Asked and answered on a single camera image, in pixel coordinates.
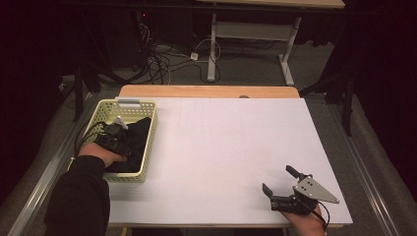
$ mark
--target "yellow basket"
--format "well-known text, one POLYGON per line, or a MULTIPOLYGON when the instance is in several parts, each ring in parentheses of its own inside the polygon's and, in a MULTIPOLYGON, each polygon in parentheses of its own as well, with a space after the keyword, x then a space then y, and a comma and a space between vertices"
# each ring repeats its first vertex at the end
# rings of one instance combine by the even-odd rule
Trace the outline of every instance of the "yellow basket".
MULTIPOLYGON (((97 122, 105 122, 111 124, 117 116, 120 116, 126 124, 137 122, 143 118, 149 117, 150 128, 148 132, 148 140, 145 146, 144 156, 139 172, 135 173, 104 173, 103 178, 112 182, 145 182, 149 165, 149 157, 153 136, 157 123, 156 103, 153 101, 140 101, 132 98, 127 100, 121 99, 103 99, 101 100, 92 114, 87 130, 97 122)), ((101 125, 91 130, 91 134, 102 131, 101 125)), ((95 136, 91 136, 86 143, 93 142, 95 136)))

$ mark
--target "black object in basket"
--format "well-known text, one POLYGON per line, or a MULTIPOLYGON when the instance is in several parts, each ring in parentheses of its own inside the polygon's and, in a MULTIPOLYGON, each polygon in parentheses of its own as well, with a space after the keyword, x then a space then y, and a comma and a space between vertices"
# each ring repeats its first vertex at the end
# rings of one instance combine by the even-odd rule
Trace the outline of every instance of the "black object in basket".
POLYGON ((125 162, 113 162, 105 171, 108 173, 135 173, 139 172, 147 145, 151 119, 146 117, 136 123, 127 125, 129 129, 120 142, 132 150, 131 156, 125 162))

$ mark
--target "white tabletop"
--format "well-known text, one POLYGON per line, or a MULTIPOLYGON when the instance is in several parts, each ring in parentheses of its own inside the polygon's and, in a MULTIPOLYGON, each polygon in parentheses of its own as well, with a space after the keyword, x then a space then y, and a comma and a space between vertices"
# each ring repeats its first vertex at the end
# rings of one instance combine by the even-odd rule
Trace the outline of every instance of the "white tabletop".
POLYGON ((302 98, 143 98, 158 123, 145 183, 110 183, 110 225, 278 227, 262 192, 293 194, 292 165, 340 199, 331 225, 352 223, 302 98))

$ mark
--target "robotic arm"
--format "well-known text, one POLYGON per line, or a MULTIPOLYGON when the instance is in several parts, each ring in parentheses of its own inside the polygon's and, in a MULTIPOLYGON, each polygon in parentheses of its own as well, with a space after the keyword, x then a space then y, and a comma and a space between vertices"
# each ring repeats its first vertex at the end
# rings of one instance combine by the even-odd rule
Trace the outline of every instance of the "robotic arm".
POLYGON ((285 169, 294 178, 299 179, 298 184, 293 186, 294 195, 289 197, 274 196, 272 190, 263 184, 262 189, 270 199, 272 210, 307 215, 314 211, 319 201, 339 203, 339 200, 314 180, 312 175, 299 173, 290 165, 287 165, 285 169))

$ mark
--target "metal rail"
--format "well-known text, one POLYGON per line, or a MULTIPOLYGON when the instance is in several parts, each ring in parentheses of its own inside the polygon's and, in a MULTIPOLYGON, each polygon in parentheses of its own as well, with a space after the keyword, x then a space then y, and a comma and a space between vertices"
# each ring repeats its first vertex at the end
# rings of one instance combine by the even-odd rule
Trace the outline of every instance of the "metal rail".
MULTIPOLYGON (((88 94, 85 100, 86 111, 93 109, 96 104, 96 95, 88 94)), ((58 176, 59 170, 65 162, 66 156, 71 156, 73 143, 76 138, 76 134, 83 125, 87 122, 89 117, 84 112, 77 123, 73 123, 68 131, 67 135, 62 142, 62 145, 57 152, 52 156, 46 169, 43 171, 42 176, 34 187, 28 201, 23 207, 21 213, 15 221, 12 229, 9 232, 9 236, 20 236, 26 235, 31 223, 33 222, 40 206, 46 198, 51 186, 53 185, 56 177, 58 176)))
POLYGON ((386 203, 383 197, 380 195, 374 181, 371 178, 368 169, 366 168, 364 162, 362 161, 362 157, 356 148, 355 144, 352 141, 351 137, 348 137, 343 129, 342 124, 338 121, 339 120, 339 112, 335 105, 328 106, 330 114, 334 120, 334 123, 337 125, 337 128, 342 133, 344 140, 346 141, 347 146, 349 147, 353 167, 358 175, 358 179, 360 180, 365 194, 368 196, 368 200, 371 204, 372 209, 374 210, 375 216, 377 217, 380 225, 387 236, 397 236, 400 235, 398 230, 395 227, 395 224, 392 221, 392 218, 389 215, 388 209, 386 207, 386 203))

